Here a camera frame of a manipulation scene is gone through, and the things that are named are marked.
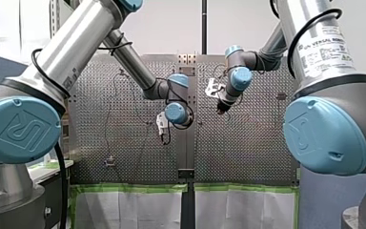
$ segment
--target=green tape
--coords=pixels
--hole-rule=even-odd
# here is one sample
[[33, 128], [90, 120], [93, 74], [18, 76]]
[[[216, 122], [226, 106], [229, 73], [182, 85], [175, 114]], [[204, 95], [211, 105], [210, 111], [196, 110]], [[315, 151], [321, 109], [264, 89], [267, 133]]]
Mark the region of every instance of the green tape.
[[250, 184], [234, 184], [234, 183], [222, 183], [222, 184], [195, 184], [194, 189], [196, 192], [223, 192], [229, 190], [235, 191], [249, 191], [249, 192], [268, 192], [279, 194], [293, 194], [297, 192], [297, 187], [281, 187], [281, 186], [265, 186], [265, 185], [250, 185]]
[[298, 229], [299, 221], [299, 188], [296, 188], [295, 191], [295, 206], [294, 206], [294, 229]]

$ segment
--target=black cable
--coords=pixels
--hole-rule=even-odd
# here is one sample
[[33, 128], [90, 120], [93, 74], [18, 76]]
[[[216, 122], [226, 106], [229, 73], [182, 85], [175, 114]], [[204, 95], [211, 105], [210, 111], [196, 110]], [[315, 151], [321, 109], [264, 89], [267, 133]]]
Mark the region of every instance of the black cable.
[[275, 0], [270, 0], [270, 7], [272, 8], [272, 12], [276, 18], [280, 18], [280, 15], [278, 14], [278, 11], [275, 7]]
[[120, 49], [124, 46], [128, 46], [128, 45], [132, 45], [132, 42], [127, 42], [127, 43], [124, 43], [124, 44], [121, 44], [121, 45], [117, 45], [117, 46], [114, 46], [114, 47], [108, 47], [108, 48], [97, 48], [98, 50], [107, 50], [107, 51], [111, 51], [111, 55], [114, 54], [114, 51], [117, 50], [117, 49]]
[[168, 121], [168, 141], [166, 141], [166, 142], [164, 141], [163, 135], [160, 136], [160, 139], [162, 140], [163, 145], [171, 144], [172, 137], [171, 137], [171, 122], [170, 121]]
[[115, 50], [120, 49], [120, 48], [122, 48], [124, 46], [132, 45], [132, 42], [131, 41], [130, 42], [126, 42], [124, 44], [121, 44], [121, 41], [123, 40], [123, 38], [124, 38], [124, 32], [121, 33], [121, 36], [118, 38], [117, 42], [115, 42], [114, 47], [108, 47], [108, 48], [100, 48], [99, 47], [97, 49], [98, 50], [111, 51], [110, 52], [110, 55], [114, 55]]
[[311, 18], [306, 24], [305, 26], [302, 27], [302, 29], [296, 33], [293, 41], [291, 42], [290, 48], [288, 49], [288, 58], [287, 58], [287, 65], [288, 65], [288, 70], [291, 74], [291, 76], [293, 78], [295, 78], [295, 72], [293, 69], [293, 55], [294, 55], [294, 51], [296, 48], [296, 45], [298, 44], [299, 40], [301, 39], [302, 35], [309, 30], [309, 28], [320, 18], [322, 18], [323, 16], [326, 16], [328, 14], [331, 13], [337, 13], [337, 17], [336, 19], [338, 19], [341, 14], [342, 14], [342, 10], [341, 9], [330, 9], [330, 10], [326, 10], [320, 14], [318, 14], [317, 16]]
[[62, 154], [61, 147], [57, 142], [55, 144], [55, 152], [58, 158], [59, 173], [61, 175], [61, 219], [60, 219], [60, 229], [65, 229], [67, 225], [67, 211], [68, 211], [68, 180], [67, 180], [67, 170], [65, 168], [64, 155]]
[[[34, 65], [34, 67], [37, 69], [37, 71], [40, 72], [40, 74], [45, 77], [47, 80], [50, 81], [52, 85], [57, 87], [59, 90], [61, 90], [66, 96], [71, 97], [70, 93], [66, 91], [64, 88], [59, 86], [54, 80], [49, 78], [49, 76], [44, 72], [43, 69], [38, 65], [36, 54], [38, 52], [41, 52], [42, 49], [34, 50], [31, 53], [31, 62]], [[68, 180], [67, 180], [67, 170], [65, 168], [65, 159], [64, 155], [62, 154], [61, 147], [59, 146], [59, 143], [57, 142], [54, 146], [55, 153], [58, 159], [59, 164], [59, 173], [61, 175], [61, 219], [60, 219], [60, 229], [65, 229], [67, 226], [67, 211], [68, 211]]]
[[53, 79], [49, 78], [49, 76], [46, 74], [46, 72], [44, 72], [44, 70], [40, 67], [40, 65], [38, 65], [37, 63], [37, 57], [35, 56], [38, 52], [41, 52], [42, 49], [37, 49], [34, 50], [31, 53], [31, 62], [34, 65], [34, 67], [37, 69], [37, 71], [44, 77], [46, 78], [53, 86], [55, 86], [59, 91], [61, 91], [66, 98], [71, 97], [70, 93], [65, 90], [61, 85], [59, 85], [57, 82], [55, 82]]

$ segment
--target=perforated metal panel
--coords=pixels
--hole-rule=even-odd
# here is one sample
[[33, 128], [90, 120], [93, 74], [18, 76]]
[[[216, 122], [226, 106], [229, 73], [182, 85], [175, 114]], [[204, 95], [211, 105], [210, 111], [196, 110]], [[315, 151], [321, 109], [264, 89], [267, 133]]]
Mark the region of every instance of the perforated metal panel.
[[[174, 55], [146, 55], [143, 60], [157, 77], [184, 65]], [[195, 153], [196, 182], [296, 184], [298, 164], [282, 134], [293, 94], [286, 66], [274, 73], [255, 73], [242, 103], [221, 116], [215, 112], [216, 99], [204, 91], [210, 77], [222, 74], [224, 66], [215, 67], [224, 58], [198, 56], [192, 61], [196, 74], [190, 82], [197, 90], [190, 90], [188, 101], [196, 111], [195, 122], [185, 137], [177, 137], [172, 129], [172, 142], [165, 147], [155, 125], [164, 102], [144, 100], [132, 79], [117, 75], [120, 65], [112, 57], [93, 58], [70, 100], [70, 148], [79, 157], [71, 173], [73, 183], [176, 183], [178, 168], [192, 168]], [[287, 97], [279, 100], [279, 94]], [[107, 168], [104, 160], [110, 156], [116, 166]]]
[[[151, 55], [144, 62], [156, 77], [175, 71], [175, 56]], [[144, 100], [131, 78], [108, 54], [95, 56], [83, 71], [69, 100], [70, 147], [77, 162], [73, 183], [176, 183], [176, 137], [163, 146], [155, 124], [164, 101]], [[104, 161], [113, 156], [114, 167]]]
[[[210, 77], [225, 67], [220, 56], [198, 56], [197, 182], [246, 182], [294, 185], [297, 162], [282, 133], [283, 115], [293, 94], [293, 79], [283, 61], [279, 71], [254, 73], [242, 103], [224, 115], [204, 91]], [[285, 100], [277, 96], [286, 94]]]

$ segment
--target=end effector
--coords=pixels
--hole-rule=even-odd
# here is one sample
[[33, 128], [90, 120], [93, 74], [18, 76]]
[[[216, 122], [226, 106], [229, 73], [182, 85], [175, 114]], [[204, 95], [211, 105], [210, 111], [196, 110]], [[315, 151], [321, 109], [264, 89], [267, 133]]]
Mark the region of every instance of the end effector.
[[217, 112], [219, 115], [228, 112], [252, 82], [252, 72], [243, 63], [243, 53], [243, 49], [239, 46], [231, 46], [225, 52], [228, 63], [226, 71], [228, 84], [218, 92]]
[[230, 46], [225, 51], [228, 84], [218, 91], [217, 112], [228, 112], [252, 82], [251, 71], [275, 71], [281, 65], [283, 53], [287, 50], [283, 31], [277, 25], [266, 45], [259, 51], [245, 52], [239, 46]]

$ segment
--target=robotic arm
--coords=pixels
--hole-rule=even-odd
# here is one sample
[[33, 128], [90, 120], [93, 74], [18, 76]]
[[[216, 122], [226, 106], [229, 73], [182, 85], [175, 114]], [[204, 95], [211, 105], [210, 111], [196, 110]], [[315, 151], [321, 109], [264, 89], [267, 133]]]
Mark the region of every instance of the robotic arm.
[[283, 126], [291, 153], [316, 173], [366, 173], [366, 73], [354, 67], [336, 20], [341, 10], [327, 0], [276, 5], [280, 25], [260, 52], [227, 49], [229, 81], [219, 92], [218, 112], [228, 111], [250, 85], [250, 71], [276, 70], [288, 47], [298, 83]]
[[189, 88], [186, 75], [174, 73], [166, 80], [155, 78], [133, 49], [132, 43], [119, 30], [112, 31], [104, 40], [104, 43], [108, 48], [119, 47], [113, 51], [114, 57], [141, 87], [145, 98], [167, 100], [168, 105], [164, 113], [165, 122], [169, 121], [179, 129], [188, 128], [192, 125], [193, 111], [186, 103]]
[[27, 163], [52, 149], [60, 136], [63, 100], [104, 41], [148, 99], [171, 101], [165, 115], [188, 126], [187, 76], [156, 79], [118, 28], [140, 0], [85, 0], [33, 60], [34, 65], [0, 84], [0, 163]]
[[244, 52], [239, 46], [229, 47], [225, 51], [228, 85], [218, 92], [217, 112], [223, 115], [231, 109], [251, 84], [251, 71], [277, 70], [286, 50], [287, 44], [280, 25], [259, 52]]

